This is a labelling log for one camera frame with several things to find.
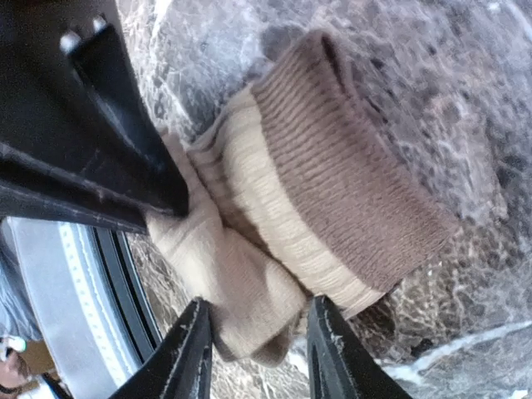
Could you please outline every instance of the beige sock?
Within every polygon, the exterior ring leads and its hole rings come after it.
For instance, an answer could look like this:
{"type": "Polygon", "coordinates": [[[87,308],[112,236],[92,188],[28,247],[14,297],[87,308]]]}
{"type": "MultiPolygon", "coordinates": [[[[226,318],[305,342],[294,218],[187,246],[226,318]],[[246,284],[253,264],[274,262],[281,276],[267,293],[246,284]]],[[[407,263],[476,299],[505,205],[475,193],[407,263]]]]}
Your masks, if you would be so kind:
{"type": "Polygon", "coordinates": [[[224,360],[258,352],[261,362],[280,362],[288,346],[264,345],[298,320],[305,295],[275,260],[223,226],[179,139],[168,135],[165,143],[189,186],[190,214],[177,219],[149,213],[153,242],[191,297],[210,302],[214,343],[224,360]]]}

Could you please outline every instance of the ribbed fabric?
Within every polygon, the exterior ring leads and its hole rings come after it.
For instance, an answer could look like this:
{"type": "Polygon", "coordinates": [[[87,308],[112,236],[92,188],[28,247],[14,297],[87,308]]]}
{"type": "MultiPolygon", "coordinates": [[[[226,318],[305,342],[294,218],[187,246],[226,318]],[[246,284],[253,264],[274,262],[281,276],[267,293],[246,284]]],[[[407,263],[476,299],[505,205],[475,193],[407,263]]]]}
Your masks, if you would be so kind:
{"type": "Polygon", "coordinates": [[[278,362],[310,295],[351,317],[455,228],[379,141],[325,32],[229,101],[187,151],[195,171],[180,147],[170,152],[191,213],[150,214],[148,228],[192,294],[213,304],[226,360],[278,362]]]}
{"type": "Polygon", "coordinates": [[[190,213],[185,219],[149,213],[153,242],[184,280],[190,298],[209,301],[214,343],[223,359],[259,352],[264,363],[280,362],[288,344],[271,341],[282,342],[279,334],[289,341],[289,327],[306,302],[303,292],[275,260],[222,225],[179,139],[168,135],[165,143],[189,187],[190,213]]]}

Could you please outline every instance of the marble table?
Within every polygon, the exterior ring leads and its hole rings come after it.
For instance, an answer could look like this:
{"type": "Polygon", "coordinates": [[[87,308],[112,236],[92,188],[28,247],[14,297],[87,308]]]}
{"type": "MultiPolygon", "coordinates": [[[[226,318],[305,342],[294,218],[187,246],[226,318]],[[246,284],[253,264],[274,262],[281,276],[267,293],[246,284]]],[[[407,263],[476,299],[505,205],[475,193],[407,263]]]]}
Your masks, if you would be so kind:
{"type": "MultiPolygon", "coordinates": [[[[351,322],[414,397],[532,392],[532,6],[528,0],[118,0],[154,123],[193,141],[312,27],[343,39],[380,134],[461,229],[351,322]]],[[[184,289],[131,247],[166,331],[184,289]]],[[[215,398],[309,397],[304,342],[277,369],[216,357],[215,398]]]]}

